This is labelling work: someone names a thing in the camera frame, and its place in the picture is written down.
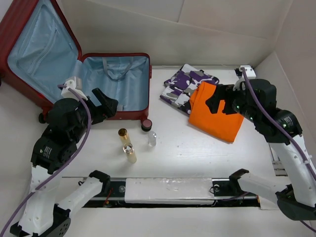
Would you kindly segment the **clear cap cream bottle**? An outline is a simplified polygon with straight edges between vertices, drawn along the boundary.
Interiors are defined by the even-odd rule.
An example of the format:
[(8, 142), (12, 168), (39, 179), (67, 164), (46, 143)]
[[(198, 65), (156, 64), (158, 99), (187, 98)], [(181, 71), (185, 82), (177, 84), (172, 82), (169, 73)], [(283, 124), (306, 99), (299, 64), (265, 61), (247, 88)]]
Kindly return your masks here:
[(137, 161), (136, 153), (132, 144), (124, 144), (123, 151), (130, 163), (135, 163)]

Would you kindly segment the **orange cloth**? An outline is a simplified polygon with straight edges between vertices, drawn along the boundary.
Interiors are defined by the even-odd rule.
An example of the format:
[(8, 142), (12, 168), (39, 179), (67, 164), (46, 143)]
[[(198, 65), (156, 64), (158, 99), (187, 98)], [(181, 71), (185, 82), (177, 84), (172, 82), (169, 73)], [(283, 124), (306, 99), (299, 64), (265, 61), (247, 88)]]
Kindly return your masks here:
[(214, 94), (215, 89), (215, 85), (206, 82), (197, 87), (190, 97), (189, 123), (221, 141), (232, 143), (242, 125), (243, 117), (240, 114), (222, 113), (224, 101), (220, 101), (218, 113), (212, 114), (205, 102)]

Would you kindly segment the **purple camouflage garment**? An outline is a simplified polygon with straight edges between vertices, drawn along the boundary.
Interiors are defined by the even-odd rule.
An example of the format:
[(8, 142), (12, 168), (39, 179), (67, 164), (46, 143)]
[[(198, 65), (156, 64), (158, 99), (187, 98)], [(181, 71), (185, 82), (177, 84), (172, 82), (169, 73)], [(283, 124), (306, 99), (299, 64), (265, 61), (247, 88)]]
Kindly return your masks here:
[(160, 99), (190, 115), (190, 97), (202, 82), (218, 85), (219, 79), (205, 73), (203, 70), (198, 70), (189, 64), (185, 64), (170, 79), (163, 83), (165, 89), (160, 95)]

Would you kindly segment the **gold cap bottle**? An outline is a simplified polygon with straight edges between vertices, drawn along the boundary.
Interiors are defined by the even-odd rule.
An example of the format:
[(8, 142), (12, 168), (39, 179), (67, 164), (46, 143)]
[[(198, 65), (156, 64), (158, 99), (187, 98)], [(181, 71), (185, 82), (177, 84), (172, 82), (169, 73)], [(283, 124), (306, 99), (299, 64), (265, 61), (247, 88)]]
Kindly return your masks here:
[(119, 138), (120, 138), (121, 143), (122, 143), (123, 146), (131, 144), (131, 141), (130, 141), (130, 138), (129, 138), (129, 134), (128, 134), (128, 132), (127, 132), (127, 130), (125, 128), (121, 128), (118, 131), (118, 135), (119, 135)]

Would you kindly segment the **small clear plastic bottle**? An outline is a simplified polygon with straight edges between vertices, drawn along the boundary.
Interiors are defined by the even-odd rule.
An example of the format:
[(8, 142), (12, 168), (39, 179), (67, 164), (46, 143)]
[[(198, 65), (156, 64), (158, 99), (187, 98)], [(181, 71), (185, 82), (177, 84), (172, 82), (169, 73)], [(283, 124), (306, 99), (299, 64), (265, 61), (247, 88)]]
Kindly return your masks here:
[(157, 135), (153, 131), (150, 131), (148, 133), (148, 144), (149, 144), (149, 146), (152, 146), (152, 147), (156, 146), (156, 144), (157, 144)]

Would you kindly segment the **red hard-shell suitcase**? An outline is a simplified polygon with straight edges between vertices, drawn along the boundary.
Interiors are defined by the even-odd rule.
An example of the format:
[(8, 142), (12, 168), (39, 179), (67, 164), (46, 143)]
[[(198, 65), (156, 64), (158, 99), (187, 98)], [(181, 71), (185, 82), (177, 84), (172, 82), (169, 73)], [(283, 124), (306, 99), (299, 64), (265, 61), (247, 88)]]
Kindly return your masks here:
[(71, 77), (93, 103), (99, 88), (116, 99), (115, 120), (139, 120), (152, 127), (149, 114), (152, 67), (146, 53), (83, 54), (70, 25), (55, 0), (14, 0), (0, 23), (0, 73), (38, 105), (45, 123), (53, 104), (61, 98), (57, 87)]

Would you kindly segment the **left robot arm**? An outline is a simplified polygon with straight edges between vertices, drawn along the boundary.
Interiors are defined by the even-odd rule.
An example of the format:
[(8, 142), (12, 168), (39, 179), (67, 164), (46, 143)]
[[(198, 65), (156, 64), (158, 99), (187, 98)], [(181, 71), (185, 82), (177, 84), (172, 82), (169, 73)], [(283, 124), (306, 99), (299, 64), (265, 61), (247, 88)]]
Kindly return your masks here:
[(9, 220), (4, 227), (16, 237), (62, 237), (72, 217), (87, 202), (111, 192), (110, 176), (95, 170), (72, 194), (56, 201), (63, 171), (83, 148), (91, 126), (113, 117), (118, 106), (117, 100), (98, 88), (92, 91), (98, 106), (74, 89), (62, 89), (70, 97), (54, 103), (47, 115), (47, 128), (33, 148), (30, 191), (18, 206), (23, 215), (17, 223)]

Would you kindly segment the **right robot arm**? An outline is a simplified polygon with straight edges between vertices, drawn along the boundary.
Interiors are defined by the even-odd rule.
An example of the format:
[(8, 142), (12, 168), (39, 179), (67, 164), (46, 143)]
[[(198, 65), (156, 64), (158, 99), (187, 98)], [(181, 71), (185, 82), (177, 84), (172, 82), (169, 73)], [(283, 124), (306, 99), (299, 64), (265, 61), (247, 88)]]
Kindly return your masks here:
[(275, 203), (294, 221), (316, 219), (316, 168), (306, 151), (301, 126), (293, 113), (277, 108), (277, 89), (265, 79), (218, 85), (205, 104), (212, 114), (240, 114), (255, 126), (276, 152), (289, 184), (273, 183), (246, 169), (229, 176), (228, 188), (239, 195), (249, 192)]

